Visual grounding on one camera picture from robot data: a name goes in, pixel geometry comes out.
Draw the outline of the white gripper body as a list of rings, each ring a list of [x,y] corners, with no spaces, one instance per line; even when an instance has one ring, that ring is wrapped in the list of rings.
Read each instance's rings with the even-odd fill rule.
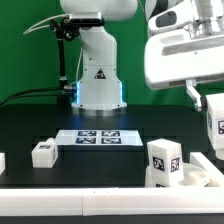
[[[144,72],[151,89],[184,85],[186,81],[224,80],[224,23],[189,24],[158,28],[145,45]]]

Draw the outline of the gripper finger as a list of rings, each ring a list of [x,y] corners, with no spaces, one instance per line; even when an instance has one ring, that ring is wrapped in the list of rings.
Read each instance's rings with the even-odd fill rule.
[[[197,83],[195,80],[187,80],[185,82],[186,93],[191,98],[195,110],[200,112],[202,110],[201,95],[195,89],[196,85]]]

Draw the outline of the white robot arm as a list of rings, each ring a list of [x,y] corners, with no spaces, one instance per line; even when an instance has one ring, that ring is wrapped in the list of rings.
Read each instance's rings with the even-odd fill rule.
[[[60,0],[60,5],[82,41],[83,75],[72,107],[93,114],[125,108],[117,77],[117,42],[104,22],[133,17],[137,0]],[[224,0],[145,0],[145,19],[147,85],[184,85],[200,111],[203,98],[195,86],[224,80]]]

